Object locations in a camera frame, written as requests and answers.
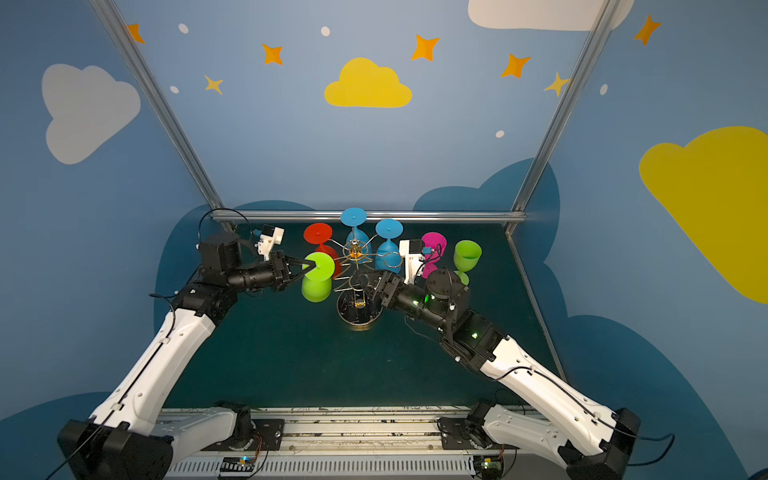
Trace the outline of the left green circuit board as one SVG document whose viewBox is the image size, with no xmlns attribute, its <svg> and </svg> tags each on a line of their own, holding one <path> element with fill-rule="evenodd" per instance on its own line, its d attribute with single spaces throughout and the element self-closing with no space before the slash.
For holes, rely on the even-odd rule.
<svg viewBox="0 0 768 480">
<path fill-rule="evenodd" d="M 219 464 L 219 476 L 248 477 L 256 471 L 257 461 L 250 456 L 224 457 Z"/>
</svg>

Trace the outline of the magenta plastic wine glass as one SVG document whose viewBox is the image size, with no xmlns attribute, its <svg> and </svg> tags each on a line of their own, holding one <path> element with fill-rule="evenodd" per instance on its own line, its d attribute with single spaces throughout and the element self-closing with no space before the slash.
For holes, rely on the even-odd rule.
<svg viewBox="0 0 768 480">
<path fill-rule="evenodd" d="M 433 272 L 437 270 L 437 263 L 443 258 L 447 240 L 444 235 L 438 232 L 428 232 L 421 238 L 424 249 L 423 257 L 424 263 L 421 269 L 420 276 L 427 279 Z"/>
</svg>

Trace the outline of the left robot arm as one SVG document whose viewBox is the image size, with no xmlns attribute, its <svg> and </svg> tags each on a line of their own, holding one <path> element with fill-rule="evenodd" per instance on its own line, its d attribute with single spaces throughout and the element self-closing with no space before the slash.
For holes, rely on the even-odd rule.
<svg viewBox="0 0 768 480">
<path fill-rule="evenodd" d="M 235 450 L 262 442 L 244 404 L 219 402 L 170 427 L 160 411 L 190 360 L 239 294 L 282 291 L 317 270 L 313 260 L 276 251 L 246 264 L 247 241 L 221 232 L 198 245 L 200 267 L 170 302 L 165 320 L 118 387 L 85 421 L 69 421 L 57 442 L 77 479 L 162 479 L 179 461 L 216 443 Z"/>
</svg>

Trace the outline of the aluminium frame right post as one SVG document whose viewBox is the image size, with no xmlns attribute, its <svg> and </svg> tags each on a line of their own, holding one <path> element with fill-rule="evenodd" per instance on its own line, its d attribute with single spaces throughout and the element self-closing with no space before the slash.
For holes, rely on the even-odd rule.
<svg viewBox="0 0 768 480">
<path fill-rule="evenodd" d="M 609 36 L 623 22 L 633 4 L 633 1 L 604 1 L 598 10 L 595 22 L 571 72 L 570 81 L 565 85 L 565 91 L 560 95 L 544 138 L 511 207 L 511 212 L 517 217 L 505 224 L 505 235 L 508 240 L 512 240 L 516 227 L 525 221 L 527 206 L 556 150 L 560 137 L 565 131 Z"/>
</svg>

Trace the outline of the aluminium frame post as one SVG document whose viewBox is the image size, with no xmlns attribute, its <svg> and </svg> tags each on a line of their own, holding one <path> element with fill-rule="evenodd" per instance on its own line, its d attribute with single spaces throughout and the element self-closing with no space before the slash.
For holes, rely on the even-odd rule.
<svg viewBox="0 0 768 480">
<path fill-rule="evenodd" d="M 138 43 L 133 39 L 118 6 L 114 1 L 105 0 L 90 0 L 89 4 L 141 87 L 203 198 L 211 208 L 224 207 L 223 200 L 174 114 Z"/>
<path fill-rule="evenodd" d="M 516 227 L 525 221 L 527 206 L 556 150 L 560 137 L 565 131 L 609 36 L 623 22 L 633 4 L 633 1 L 604 1 L 598 10 L 595 22 L 571 72 L 570 81 L 565 85 L 565 91 L 560 95 L 544 138 L 511 207 L 511 212 L 517 217 L 505 224 L 505 235 L 508 240 L 512 240 Z"/>
</svg>

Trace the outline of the blue wine glass right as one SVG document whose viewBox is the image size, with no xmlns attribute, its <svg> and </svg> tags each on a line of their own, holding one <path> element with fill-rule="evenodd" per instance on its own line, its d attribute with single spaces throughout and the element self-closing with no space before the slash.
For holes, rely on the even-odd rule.
<svg viewBox="0 0 768 480">
<path fill-rule="evenodd" d="M 398 274 L 402 268 L 402 257 L 394 240 L 403 233 L 402 224 L 394 219 L 383 219 L 377 223 L 375 230 L 384 239 L 376 250 L 375 268 Z"/>
</svg>

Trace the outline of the aluminium frame left post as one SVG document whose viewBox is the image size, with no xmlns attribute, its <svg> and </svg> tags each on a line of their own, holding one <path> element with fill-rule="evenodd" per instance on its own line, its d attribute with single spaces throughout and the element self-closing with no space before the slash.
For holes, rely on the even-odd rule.
<svg viewBox="0 0 768 480">
<path fill-rule="evenodd" d="M 223 200 L 174 114 L 138 43 L 133 39 L 118 6 L 114 1 L 105 0 L 90 0 L 89 4 L 141 87 L 203 198 L 211 208 L 224 207 Z"/>
</svg>

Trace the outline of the red plastic wine glass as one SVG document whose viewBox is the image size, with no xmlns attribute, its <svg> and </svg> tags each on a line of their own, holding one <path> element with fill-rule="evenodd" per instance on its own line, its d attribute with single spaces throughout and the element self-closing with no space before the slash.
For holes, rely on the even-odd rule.
<svg viewBox="0 0 768 480">
<path fill-rule="evenodd" d="M 335 271 L 333 278 L 336 279 L 340 276 L 342 267 L 339 253 L 330 245 L 332 235 L 332 227 L 326 223 L 313 223 L 303 233 L 304 240 L 311 245 L 315 245 L 317 252 L 325 253 L 334 260 Z"/>
</svg>

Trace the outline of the blue wine glass left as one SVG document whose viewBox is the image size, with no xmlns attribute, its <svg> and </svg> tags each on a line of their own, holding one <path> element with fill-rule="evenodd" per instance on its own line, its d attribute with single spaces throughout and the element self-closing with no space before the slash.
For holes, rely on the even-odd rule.
<svg viewBox="0 0 768 480">
<path fill-rule="evenodd" d="M 371 254 L 370 238 L 360 229 L 360 226 L 367 220 L 366 211 L 362 208 L 351 207 L 342 212 L 340 219 L 343 225 L 351 228 L 344 243 L 345 247 L 350 249 L 353 243 L 356 243 L 357 246 L 361 247 L 364 254 Z"/>
</svg>

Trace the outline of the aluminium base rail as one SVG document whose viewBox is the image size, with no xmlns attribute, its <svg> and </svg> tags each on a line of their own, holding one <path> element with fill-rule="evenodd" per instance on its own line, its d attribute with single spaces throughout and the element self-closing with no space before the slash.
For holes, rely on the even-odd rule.
<svg viewBox="0 0 768 480">
<path fill-rule="evenodd" d="M 471 410 L 448 406 L 257 411 L 248 407 L 262 446 L 235 450 L 216 443 L 207 448 L 299 455 L 408 455 L 424 454 L 432 448 L 464 452 L 514 448 L 485 442 L 471 429 L 467 418 L 476 407 Z M 160 412 L 157 424 L 170 427 L 206 409 L 174 411 L 168 417 L 162 417 Z"/>
</svg>

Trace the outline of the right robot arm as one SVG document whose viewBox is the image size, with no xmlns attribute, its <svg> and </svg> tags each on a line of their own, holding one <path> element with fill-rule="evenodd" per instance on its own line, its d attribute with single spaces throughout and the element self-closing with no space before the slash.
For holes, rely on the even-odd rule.
<svg viewBox="0 0 768 480">
<path fill-rule="evenodd" d="M 479 403 L 467 418 L 485 442 L 518 447 L 561 467 L 571 479 L 620 479 L 637 440 L 640 419 L 589 399 L 529 355 L 510 335 L 470 306 L 470 289 L 447 269 L 424 286 L 388 270 L 364 273 L 362 287 L 382 307 L 437 330 L 457 363 L 517 394 L 540 413 L 515 413 Z"/>
</svg>

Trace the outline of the green circuit board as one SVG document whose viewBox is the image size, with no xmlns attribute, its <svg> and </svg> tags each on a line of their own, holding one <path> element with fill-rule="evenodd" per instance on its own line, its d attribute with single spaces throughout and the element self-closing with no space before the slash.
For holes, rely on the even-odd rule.
<svg viewBox="0 0 768 480">
<path fill-rule="evenodd" d="M 257 461 L 250 456 L 224 457 L 219 464 L 219 476 L 248 477 L 256 471 Z"/>
<path fill-rule="evenodd" d="M 505 464 L 503 459 L 497 457 L 475 456 L 473 468 L 475 479 L 496 480 L 503 476 Z"/>
</svg>

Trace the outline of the green wine glass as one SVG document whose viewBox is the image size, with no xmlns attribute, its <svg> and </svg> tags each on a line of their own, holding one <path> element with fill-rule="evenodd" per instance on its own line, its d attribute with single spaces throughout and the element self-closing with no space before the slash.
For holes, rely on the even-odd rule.
<svg viewBox="0 0 768 480">
<path fill-rule="evenodd" d="M 302 279 L 302 295 L 312 303 L 323 302 L 332 291 L 332 277 L 336 270 L 335 261 L 323 252 L 313 252 L 305 259 L 313 261 L 315 266 Z"/>
<path fill-rule="evenodd" d="M 454 248 L 455 273 L 464 285 L 470 283 L 468 272 L 474 269 L 483 253 L 482 247 L 472 240 L 461 240 Z"/>
</svg>

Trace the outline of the right green circuit board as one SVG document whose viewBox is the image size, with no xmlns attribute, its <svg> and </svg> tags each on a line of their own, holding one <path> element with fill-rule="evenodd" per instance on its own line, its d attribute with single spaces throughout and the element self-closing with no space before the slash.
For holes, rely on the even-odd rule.
<svg viewBox="0 0 768 480">
<path fill-rule="evenodd" d="M 503 459 L 497 457 L 475 456 L 473 468 L 475 479 L 496 480 L 503 476 L 505 464 Z"/>
</svg>

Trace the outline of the blue wine glass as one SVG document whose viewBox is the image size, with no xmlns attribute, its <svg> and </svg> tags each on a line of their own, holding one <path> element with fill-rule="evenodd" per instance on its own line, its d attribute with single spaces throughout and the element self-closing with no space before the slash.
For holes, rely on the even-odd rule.
<svg viewBox="0 0 768 480">
<path fill-rule="evenodd" d="M 383 219 L 377 223 L 375 230 L 384 239 L 376 250 L 375 268 L 398 274 L 402 268 L 402 257 L 394 240 L 403 233 L 402 224 L 394 219 Z"/>
<path fill-rule="evenodd" d="M 362 208 L 351 207 L 342 212 L 340 219 L 343 225 L 351 228 L 344 243 L 345 247 L 350 249 L 353 243 L 356 243 L 357 246 L 361 247 L 364 254 L 371 254 L 370 238 L 360 229 L 360 226 L 367 220 L 366 211 Z"/>
</svg>

